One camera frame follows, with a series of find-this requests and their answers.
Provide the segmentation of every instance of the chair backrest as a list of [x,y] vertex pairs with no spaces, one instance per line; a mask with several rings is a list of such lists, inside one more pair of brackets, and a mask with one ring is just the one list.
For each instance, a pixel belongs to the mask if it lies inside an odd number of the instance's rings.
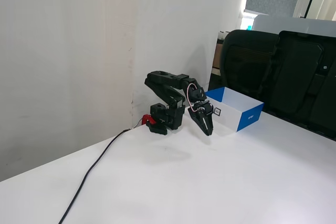
[[262,88],[265,112],[336,139],[336,38],[282,31]]
[[278,35],[235,30],[224,42],[220,63],[223,85],[258,99],[258,91],[270,65]]

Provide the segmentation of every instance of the robotic arm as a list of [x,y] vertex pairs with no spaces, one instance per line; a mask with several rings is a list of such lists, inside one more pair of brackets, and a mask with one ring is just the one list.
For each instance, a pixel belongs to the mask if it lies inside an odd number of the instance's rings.
[[188,111],[191,118],[207,136],[212,134],[213,106],[209,101],[205,101],[205,92],[195,79],[185,74],[176,76],[163,71],[155,71],[147,75],[145,84],[168,104],[167,106],[161,103],[152,105],[151,115],[144,116],[143,124],[146,123],[151,132],[166,135],[166,127],[176,130],[181,126],[185,97],[175,90],[178,89],[183,90],[188,99],[190,104]]

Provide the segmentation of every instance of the black cable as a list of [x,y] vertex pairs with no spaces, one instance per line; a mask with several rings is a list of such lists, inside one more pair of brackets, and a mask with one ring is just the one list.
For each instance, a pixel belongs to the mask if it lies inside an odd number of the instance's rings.
[[138,123],[136,124],[136,126],[133,127],[133,129],[135,129],[137,127],[137,125],[142,121],[142,118],[138,121]]
[[68,215],[70,209],[72,208],[73,204],[75,203],[76,199],[77,199],[77,196],[79,195],[84,183],[85,183],[85,180],[87,179],[89,173],[91,172],[91,170],[95,167],[95,165],[97,165],[97,163],[100,161],[100,159],[102,158],[102,156],[105,154],[105,152],[108,150],[108,148],[110,147],[110,145],[114,142],[114,140],[116,140],[121,134],[125,133],[126,131],[129,131],[130,129],[127,129],[127,130],[124,130],[122,132],[120,132],[114,139],[111,140],[111,142],[108,144],[108,146],[105,148],[105,150],[101,153],[101,155],[98,157],[98,159],[94,162],[94,164],[90,167],[90,169],[86,172],[83,180],[82,180],[82,183],[80,183],[80,186],[75,194],[75,196],[73,197],[70,205],[68,206],[67,210],[65,211],[64,215],[62,216],[61,220],[59,221],[58,224],[62,224],[65,217]]

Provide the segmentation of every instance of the white wall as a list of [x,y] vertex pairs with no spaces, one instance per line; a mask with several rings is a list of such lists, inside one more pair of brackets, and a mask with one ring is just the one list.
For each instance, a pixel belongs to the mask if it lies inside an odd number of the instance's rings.
[[137,0],[0,0],[0,180],[131,126]]
[[133,123],[159,101],[144,85],[155,70],[185,73],[207,90],[219,30],[236,28],[242,0],[138,0]]

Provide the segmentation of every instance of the white box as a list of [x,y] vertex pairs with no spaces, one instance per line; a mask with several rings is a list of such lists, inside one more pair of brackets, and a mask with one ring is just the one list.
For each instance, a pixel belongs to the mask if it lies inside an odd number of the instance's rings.
[[236,132],[258,121],[264,107],[263,102],[229,88],[205,94],[214,106],[213,119]]

